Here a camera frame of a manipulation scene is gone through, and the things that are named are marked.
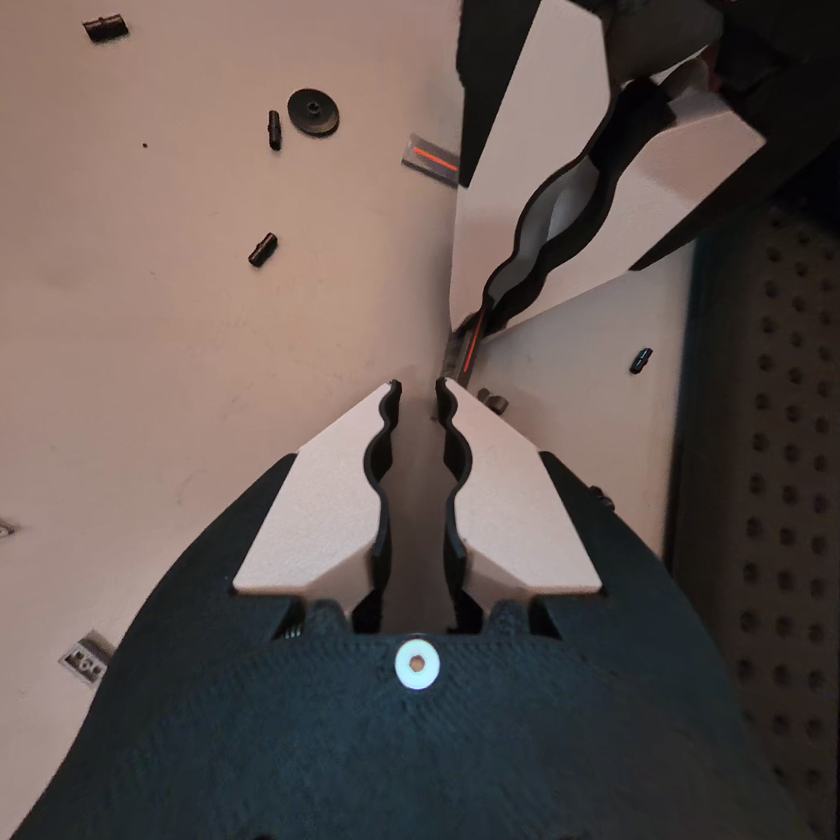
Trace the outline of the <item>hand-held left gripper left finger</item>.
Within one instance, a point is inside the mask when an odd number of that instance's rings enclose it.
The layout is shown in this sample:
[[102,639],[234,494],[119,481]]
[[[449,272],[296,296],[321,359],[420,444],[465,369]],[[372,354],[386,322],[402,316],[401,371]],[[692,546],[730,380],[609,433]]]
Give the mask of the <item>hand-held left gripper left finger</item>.
[[378,609],[392,539],[382,479],[403,386],[375,389],[294,454],[233,580],[239,595],[331,600],[349,617]]

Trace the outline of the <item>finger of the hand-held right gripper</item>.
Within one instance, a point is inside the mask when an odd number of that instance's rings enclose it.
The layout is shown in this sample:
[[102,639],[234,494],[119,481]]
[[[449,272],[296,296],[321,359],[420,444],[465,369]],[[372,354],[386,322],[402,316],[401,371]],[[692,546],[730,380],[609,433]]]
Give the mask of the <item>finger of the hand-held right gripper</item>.
[[530,272],[494,305],[488,334],[514,327],[609,280],[638,270],[651,248],[765,144],[765,138],[710,91],[673,100],[651,80],[634,80],[561,196]]
[[560,179],[613,105],[610,14],[609,2],[462,3],[453,330],[524,280],[549,237]]

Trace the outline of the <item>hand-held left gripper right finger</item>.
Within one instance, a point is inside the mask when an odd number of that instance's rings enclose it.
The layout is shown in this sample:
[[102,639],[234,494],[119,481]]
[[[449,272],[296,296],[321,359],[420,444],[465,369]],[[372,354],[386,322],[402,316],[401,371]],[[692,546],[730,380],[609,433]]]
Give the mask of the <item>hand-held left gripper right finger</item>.
[[602,579],[543,453],[456,381],[435,384],[446,501],[444,575],[457,622],[482,622],[496,604],[593,595]]

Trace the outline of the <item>grey lego tile red stripe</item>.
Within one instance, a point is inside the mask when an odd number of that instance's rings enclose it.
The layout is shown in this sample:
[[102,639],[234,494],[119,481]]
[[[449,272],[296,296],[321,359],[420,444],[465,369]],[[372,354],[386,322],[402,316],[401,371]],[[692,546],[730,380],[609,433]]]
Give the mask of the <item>grey lego tile red stripe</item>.
[[450,334],[447,342],[440,376],[453,380],[464,389],[467,389],[475,368],[490,309],[491,306],[483,304],[478,312]]
[[447,186],[458,186],[459,156],[416,133],[408,137],[401,164]]

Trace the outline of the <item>black lego disc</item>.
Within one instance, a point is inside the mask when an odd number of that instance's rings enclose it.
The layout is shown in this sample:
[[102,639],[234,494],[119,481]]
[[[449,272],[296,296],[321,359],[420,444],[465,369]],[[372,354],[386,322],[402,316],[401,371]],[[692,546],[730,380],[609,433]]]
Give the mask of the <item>black lego disc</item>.
[[291,124],[312,138],[326,138],[340,125],[340,111],[326,92],[314,88],[294,91],[287,101]]

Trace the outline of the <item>person's right hand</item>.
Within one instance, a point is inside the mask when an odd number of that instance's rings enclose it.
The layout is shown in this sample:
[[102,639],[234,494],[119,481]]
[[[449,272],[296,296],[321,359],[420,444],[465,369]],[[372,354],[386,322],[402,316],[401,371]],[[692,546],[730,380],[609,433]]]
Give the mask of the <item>person's right hand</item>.
[[718,85],[714,75],[717,57],[718,43],[714,43],[661,73],[658,86],[668,102],[714,92]]

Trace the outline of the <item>black dimpled fabric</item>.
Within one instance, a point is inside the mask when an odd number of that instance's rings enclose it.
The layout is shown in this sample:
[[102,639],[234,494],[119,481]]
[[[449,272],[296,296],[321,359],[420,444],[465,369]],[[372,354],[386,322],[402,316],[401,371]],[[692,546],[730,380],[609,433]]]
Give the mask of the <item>black dimpled fabric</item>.
[[814,838],[837,838],[838,237],[781,203],[693,263],[669,561]]

